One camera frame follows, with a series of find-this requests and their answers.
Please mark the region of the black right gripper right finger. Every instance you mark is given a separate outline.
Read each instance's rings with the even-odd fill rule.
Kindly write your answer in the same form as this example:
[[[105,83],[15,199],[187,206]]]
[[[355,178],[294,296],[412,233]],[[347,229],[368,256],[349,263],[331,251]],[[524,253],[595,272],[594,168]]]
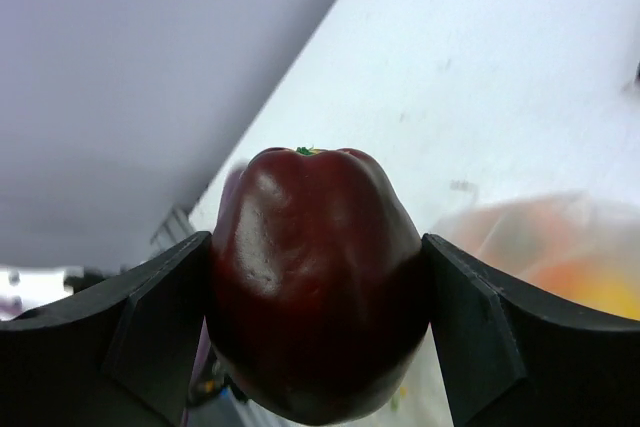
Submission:
[[[424,236],[431,328],[456,426],[636,426],[639,324]]]

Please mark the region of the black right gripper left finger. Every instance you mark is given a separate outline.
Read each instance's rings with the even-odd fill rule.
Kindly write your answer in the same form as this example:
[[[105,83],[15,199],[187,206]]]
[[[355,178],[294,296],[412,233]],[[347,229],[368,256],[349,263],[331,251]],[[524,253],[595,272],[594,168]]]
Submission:
[[[4,426],[178,426],[210,235],[1,324]]]

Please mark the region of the clear printed plastic bag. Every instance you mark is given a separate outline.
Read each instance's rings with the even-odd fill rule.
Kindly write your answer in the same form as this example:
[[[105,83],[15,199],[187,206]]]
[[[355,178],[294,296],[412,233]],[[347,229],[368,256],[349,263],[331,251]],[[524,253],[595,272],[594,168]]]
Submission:
[[[431,331],[384,426],[635,426],[639,211],[578,192],[412,201]]]

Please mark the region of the dark red fake apple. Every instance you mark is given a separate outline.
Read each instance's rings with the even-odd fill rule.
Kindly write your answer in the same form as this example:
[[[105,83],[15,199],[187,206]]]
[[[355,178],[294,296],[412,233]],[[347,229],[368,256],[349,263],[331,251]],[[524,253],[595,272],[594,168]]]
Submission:
[[[292,421],[372,413],[400,385],[429,325],[420,249],[368,154],[259,153],[211,237],[206,314],[218,358],[249,398]]]

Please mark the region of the orange fake persimmon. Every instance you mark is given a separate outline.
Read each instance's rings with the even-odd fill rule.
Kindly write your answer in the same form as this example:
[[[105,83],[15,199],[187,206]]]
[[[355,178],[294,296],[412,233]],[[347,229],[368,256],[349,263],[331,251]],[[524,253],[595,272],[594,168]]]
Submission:
[[[570,221],[559,214],[535,214],[533,219],[534,232],[542,237],[542,253],[521,279],[569,300],[575,300],[576,283],[589,274],[609,274],[633,286],[626,265],[589,243]]]

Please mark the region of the yellow fake pear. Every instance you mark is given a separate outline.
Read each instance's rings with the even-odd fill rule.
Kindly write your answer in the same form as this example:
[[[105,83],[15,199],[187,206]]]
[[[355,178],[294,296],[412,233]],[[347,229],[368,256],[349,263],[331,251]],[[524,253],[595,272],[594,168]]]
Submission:
[[[639,294],[624,280],[605,273],[585,275],[575,285],[575,301],[628,319],[639,319]]]

